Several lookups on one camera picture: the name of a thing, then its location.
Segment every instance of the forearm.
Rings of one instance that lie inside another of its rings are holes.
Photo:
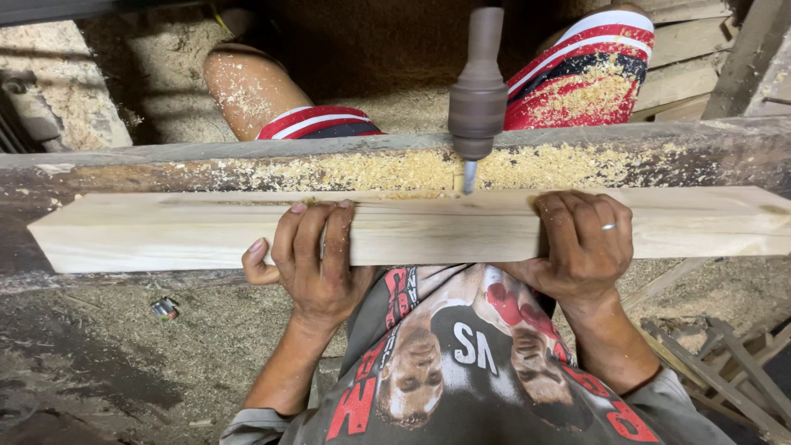
[[[313,372],[335,331],[305,326],[292,316],[242,408],[272,408],[281,416],[304,411]]]
[[[616,289],[595,306],[561,308],[577,338],[581,367],[616,393],[628,393],[659,371],[659,359],[623,312]]]

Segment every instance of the fingernail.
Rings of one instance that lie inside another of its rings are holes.
[[[252,243],[249,250],[250,252],[255,252],[256,250],[261,249],[261,246],[263,246],[263,238],[258,238],[254,243]]]

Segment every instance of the drill chuck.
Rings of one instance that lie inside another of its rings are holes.
[[[470,16],[467,64],[450,89],[448,130],[453,150],[477,161],[492,151],[494,136],[502,131],[508,86],[497,65],[503,9],[478,8]]]

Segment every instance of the gray t-shirt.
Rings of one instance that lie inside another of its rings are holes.
[[[486,264],[387,271],[347,322],[320,407],[243,409],[220,444],[733,444],[670,370],[625,400],[580,370],[552,310]]]

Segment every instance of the printed face on shirt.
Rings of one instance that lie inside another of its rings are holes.
[[[443,388],[437,336],[423,328],[399,333],[380,374],[377,407],[383,420],[408,429],[423,426]]]
[[[547,358],[547,337],[535,330],[517,327],[511,331],[511,364],[535,403],[572,403],[571,390],[562,371]]]

